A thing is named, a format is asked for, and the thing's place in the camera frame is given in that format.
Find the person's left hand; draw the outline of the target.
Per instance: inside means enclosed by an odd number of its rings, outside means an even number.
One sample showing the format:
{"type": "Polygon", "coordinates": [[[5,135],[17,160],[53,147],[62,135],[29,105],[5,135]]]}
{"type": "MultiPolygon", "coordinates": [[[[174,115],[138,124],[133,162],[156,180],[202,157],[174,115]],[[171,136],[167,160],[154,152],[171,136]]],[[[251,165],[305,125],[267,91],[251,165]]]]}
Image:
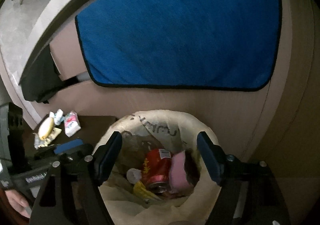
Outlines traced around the person's left hand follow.
{"type": "Polygon", "coordinates": [[[29,203],[28,201],[16,190],[6,190],[8,202],[19,214],[26,218],[30,218],[29,203]]]}

